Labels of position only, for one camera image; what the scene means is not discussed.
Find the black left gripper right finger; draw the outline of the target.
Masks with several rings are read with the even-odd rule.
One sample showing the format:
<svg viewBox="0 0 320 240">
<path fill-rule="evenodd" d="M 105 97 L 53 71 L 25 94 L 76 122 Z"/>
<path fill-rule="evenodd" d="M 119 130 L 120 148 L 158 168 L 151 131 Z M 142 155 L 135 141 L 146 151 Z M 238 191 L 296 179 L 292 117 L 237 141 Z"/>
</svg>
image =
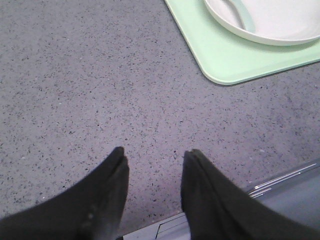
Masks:
<svg viewBox="0 0 320 240">
<path fill-rule="evenodd" d="M 319 231 L 251 198 L 198 149 L 186 151 L 181 207 L 193 240 L 318 240 Z"/>
</svg>

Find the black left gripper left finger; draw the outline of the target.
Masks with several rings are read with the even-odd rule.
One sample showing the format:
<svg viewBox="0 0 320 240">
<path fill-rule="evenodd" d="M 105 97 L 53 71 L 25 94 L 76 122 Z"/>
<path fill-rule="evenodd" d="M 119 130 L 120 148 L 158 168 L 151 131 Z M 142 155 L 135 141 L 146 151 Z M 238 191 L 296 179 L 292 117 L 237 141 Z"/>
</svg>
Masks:
<svg viewBox="0 0 320 240">
<path fill-rule="evenodd" d="M 0 221 L 2 240 L 116 240 L 129 186 L 123 147 L 77 184 Z"/>
</svg>

